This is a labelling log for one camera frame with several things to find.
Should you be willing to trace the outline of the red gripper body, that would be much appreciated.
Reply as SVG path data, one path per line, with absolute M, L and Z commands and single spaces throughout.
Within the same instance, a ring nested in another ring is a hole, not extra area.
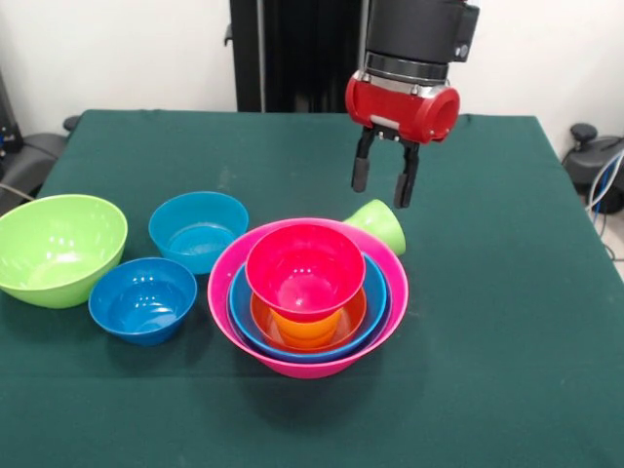
M 345 104 L 351 119 L 366 127 L 394 130 L 399 137 L 417 143 L 444 140 L 457 122 L 460 97 L 446 85 L 403 92 L 383 87 L 383 80 L 356 72 L 349 79 Z

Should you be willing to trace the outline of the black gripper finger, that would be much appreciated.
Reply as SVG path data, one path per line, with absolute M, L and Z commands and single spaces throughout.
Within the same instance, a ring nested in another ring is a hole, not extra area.
M 402 140 L 404 147 L 404 169 L 399 174 L 394 194 L 394 207 L 405 209 L 410 206 L 411 195 L 419 165 L 419 147 L 417 142 Z
M 370 150 L 375 140 L 374 128 L 363 127 L 358 140 L 354 166 L 351 178 L 351 187 L 354 191 L 365 191 L 370 171 Z

